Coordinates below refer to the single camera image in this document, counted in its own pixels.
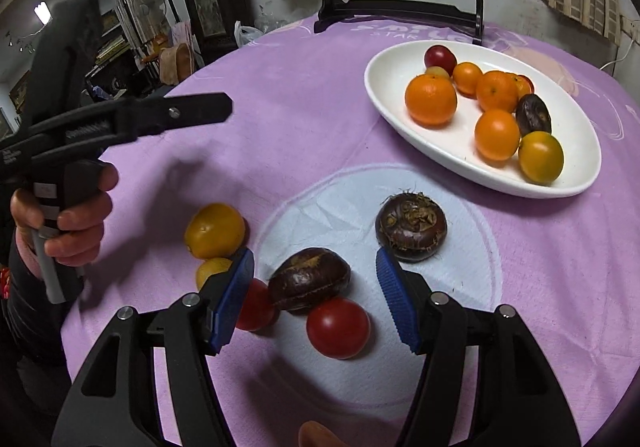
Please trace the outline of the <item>left hand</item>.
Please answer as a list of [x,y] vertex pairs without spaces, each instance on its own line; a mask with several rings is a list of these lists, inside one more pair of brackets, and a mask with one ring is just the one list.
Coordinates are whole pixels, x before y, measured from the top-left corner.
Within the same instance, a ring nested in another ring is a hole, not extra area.
[[[112,163],[102,162],[101,167],[99,193],[82,204],[61,212],[58,215],[58,228],[62,235],[44,243],[44,253],[62,265],[84,267],[100,253],[104,222],[113,210],[113,202],[108,193],[117,186],[119,180],[118,171]],[[32,241],[32,230],[39,229],[44,222],[39,204],[32,194],[24,189],[17,189],[12,195],[10,209],[15,222],[17,252],[29,273],[41,279]]]

